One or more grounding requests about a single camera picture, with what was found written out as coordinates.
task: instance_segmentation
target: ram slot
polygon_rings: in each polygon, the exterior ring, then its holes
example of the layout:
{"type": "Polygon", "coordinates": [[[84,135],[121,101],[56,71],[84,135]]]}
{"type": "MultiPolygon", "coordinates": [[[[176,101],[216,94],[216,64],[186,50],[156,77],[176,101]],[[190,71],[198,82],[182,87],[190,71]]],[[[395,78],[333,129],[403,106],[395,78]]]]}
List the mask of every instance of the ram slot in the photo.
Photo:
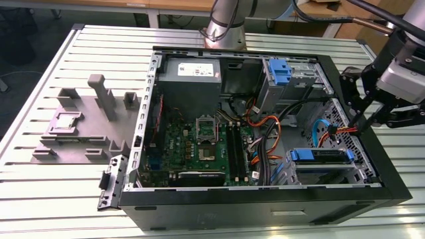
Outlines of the ram slot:
{"type": "Polygon", "coordinates": [[[238,180],[242,181],[246,177],[246,169],[245,169],[245,159],[244,159],[244,149],[242,142],[240,136],[240,127],[233,129],[233,140],[234,140],[234,155],[236,155],[236,164],[237,164],[237,175],[238,180]]]}
{"type": "Polygon", "coordinates": [[[236,163],[236,151],[234,151],[234,140],[233,140],[233,130],[234,127],[228,125],[225,127],[226,135],[226,157],[228,157],[228,168],[230,173],[230,179],[237,178],[237,163],[236,163]]]}

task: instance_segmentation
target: open computer tower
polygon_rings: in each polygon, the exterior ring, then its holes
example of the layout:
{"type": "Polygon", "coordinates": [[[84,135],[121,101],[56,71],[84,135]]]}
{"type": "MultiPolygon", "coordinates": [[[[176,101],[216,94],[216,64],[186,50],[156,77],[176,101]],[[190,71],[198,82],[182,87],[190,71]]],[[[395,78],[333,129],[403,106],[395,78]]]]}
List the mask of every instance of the open computer tower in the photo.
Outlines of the open computer tower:
{"type": "Polygon", "coordinates": [[[346,128],[329,56],[154,47],[146,81],[97,207],[142,230],[337,224],[411,198],[373,130],[346,128]]]}

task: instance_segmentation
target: aluminum extrusion table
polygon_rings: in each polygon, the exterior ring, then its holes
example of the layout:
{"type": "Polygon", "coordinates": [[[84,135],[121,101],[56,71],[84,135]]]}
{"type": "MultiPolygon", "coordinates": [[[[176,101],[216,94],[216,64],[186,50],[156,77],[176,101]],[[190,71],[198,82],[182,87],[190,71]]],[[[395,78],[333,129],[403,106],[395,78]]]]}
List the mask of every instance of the aluminum extrusion table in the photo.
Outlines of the aluminum extrusion table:
{"type": "MultiPolygon", "coordinates": [[[[425,127],[375,128],[413,199],[340,225],[142,232],[122,211],[97,212],[106,165],[33,165],[33,148],[58,106],[60,88],[94,95],[89,74],[104,74],[114,96],[145,85],[152,46],[202,47],[196,31],[86,25],[73,29],[0,143],[0,238],[285,238],[425,237],[425,127]]],[[[330,55],[340,71],[364,67],[373,53],[353,40],[246,34],[249,50],[330,55]]]]}

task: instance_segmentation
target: white label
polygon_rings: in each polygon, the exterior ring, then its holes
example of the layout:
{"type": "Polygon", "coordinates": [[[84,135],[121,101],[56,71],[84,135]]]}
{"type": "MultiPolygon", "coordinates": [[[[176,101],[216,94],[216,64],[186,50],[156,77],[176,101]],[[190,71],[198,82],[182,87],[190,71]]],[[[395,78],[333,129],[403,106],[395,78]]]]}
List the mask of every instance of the white label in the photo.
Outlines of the white label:
{"type": "Polygon", "coordinates": [[[252,172],[252,178],[258,179],[260,178],[260,173],[253,171],[252,172]]]}
{"type": "Polygon", "coordinates": [[[128,3],[126,6],[141,6],[145,7],[145,4],[140,4],[140,3],[128,3]]]}
{"type": "Polygon", "coordinates": [[[180,63],[177,75],[213,77],[213,65],[202,63],[180,63]]]}
{"type": "Polygon", "coordinates": [[[258,109],[256,106],[252,107],[252,110],[253,110],[256,113],[260,112],[260,109],[258,109]]]}

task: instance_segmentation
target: floor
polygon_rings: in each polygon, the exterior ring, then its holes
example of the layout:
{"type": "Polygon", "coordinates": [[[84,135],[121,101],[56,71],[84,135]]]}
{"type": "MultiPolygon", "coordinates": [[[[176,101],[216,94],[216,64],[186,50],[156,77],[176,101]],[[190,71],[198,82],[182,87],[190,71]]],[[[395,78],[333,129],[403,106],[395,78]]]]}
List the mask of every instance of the floor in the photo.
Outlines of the floor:
{"type": "MultiPolygon", "coordinates": [[[[28,39],[36,52],[36,59],[22,66],[13,66],[0,59],[0,78],[9,87],[6,92],[0,92],[0,139],[8,130],[73,24],[136,26],[134,19],[137,19],[138,26],[148,27],[148,17],[144,14],[133,16],[130,13],[64,10],[61,11],[61,19],[54,19],[48,9],[34,9],[33,19],[38,31],[28,39]],[[16,71],[22,72],[2,76],[16,71]]],[[[161,28],[173,29],[197,30],[208,26],[209,23],[208,17],[198,16],[192,19],[189,16],[168,17],[162,15],[160,20],[161,28]]],[[[265,20],[245,21],[245,31],[268,33],[269,29],[266,28],[265,20]]]]}

